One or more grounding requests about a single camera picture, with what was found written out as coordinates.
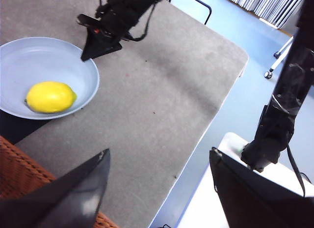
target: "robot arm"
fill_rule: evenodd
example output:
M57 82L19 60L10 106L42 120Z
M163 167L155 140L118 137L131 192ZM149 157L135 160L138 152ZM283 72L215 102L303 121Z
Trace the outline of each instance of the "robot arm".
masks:
M314 0L305 0L297 26L298 33L264 107L254 140L242 152L241 160L250 169L263 171L277 163L294 133L294 121L314 84Z
M84 14L78 15L78 23L87 27L87 39L81 59L86 61L120 50L121 39L133 41L143 39L148 26L139 38L133 38L129 30L138 23L146 10L158 1L160 0L107 0L107 3L102 5L100 0L95 15L99 20Z

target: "plate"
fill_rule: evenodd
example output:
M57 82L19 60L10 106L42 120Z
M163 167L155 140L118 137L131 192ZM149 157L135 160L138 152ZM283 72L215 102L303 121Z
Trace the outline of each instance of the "plate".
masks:
M8 42L0 48L0 109L14 116L46 120L72 114L86 106L99 87L94 61L83 62L82 50L54 38L29 37ZM73 105L59 113L33 112L24 102L36 83L66 83L77 94Z

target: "floor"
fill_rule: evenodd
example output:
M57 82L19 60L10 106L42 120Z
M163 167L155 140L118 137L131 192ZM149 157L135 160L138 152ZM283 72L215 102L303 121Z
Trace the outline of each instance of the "floor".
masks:
M199 141L152 221L151 228L164 224L175 227L209 163L209 150L212 146L218 146L227 132L234 132L247 141L254 138L262 108L269 101L282 65L274 71L270 80L265 79L263 74L275 61L273 53L289 38L228 0L202 1L209 4L213 11L207 27L242 47L250 58L244 75L235 83L221 110ZM172 4L201 23L208 15L208 10L193 0L172 0ZM312 88L296 119L295 133L290 142L300 171L306 173L311 181L314 181L313 108ZM279 161L290 167L286 151L282 152Z

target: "gray table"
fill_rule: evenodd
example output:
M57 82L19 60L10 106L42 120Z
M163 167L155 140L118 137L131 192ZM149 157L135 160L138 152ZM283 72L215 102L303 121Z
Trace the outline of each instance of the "gray table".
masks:
M1 43L48 36L82 48L86 30L75 17L92 16L97 5L98 0L1 0ZM50 121L17 146L57 177L109 147L101 210L121 227L143 228L248 57L166 1L157 5L147 38L122 45L95 59L100 89L83 110Z

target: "lemon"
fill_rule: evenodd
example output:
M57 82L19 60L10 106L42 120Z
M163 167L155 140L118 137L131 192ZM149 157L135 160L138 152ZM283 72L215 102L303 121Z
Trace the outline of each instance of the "lemon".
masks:
M40 82L27 93L26 102L36 112L57 113L72 106L77 95L64 83Z

